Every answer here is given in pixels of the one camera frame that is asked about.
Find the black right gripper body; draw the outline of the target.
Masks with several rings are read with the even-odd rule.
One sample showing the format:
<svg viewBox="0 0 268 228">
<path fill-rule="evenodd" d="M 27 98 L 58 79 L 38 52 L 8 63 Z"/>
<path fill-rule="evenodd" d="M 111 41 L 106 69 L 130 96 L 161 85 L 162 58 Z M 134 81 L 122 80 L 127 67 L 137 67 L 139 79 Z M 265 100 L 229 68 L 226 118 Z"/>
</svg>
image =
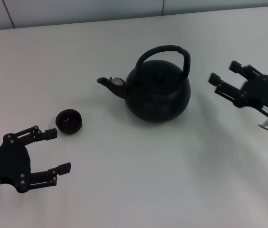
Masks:
<svg viewBox="0 0 268 228">
<path fill-rule="evenodd" d="M 233 103 L 238 108 L 252 107 L 268 117 L 268 114 L 262 110 L 263 106 L 268 108 L 268 76 L 249 78 L 241 87 L 239 97 Z"/>
</svg>

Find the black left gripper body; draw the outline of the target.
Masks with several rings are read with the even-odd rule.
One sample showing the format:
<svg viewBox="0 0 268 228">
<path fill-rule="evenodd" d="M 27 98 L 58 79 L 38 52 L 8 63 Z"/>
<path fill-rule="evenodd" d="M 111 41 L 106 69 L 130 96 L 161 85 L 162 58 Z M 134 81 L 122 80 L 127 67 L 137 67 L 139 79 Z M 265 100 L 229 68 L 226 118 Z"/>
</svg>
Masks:
<svg viewBox="0 0 268 228">
<path fill-rule="evenodd" d="M 30 172 L 30 158 L 23 142 L 16 134 L 5 135 L 0 146 L 0 185 L 9 184 L 25 193 L 29 190 Z"/>
</svg>

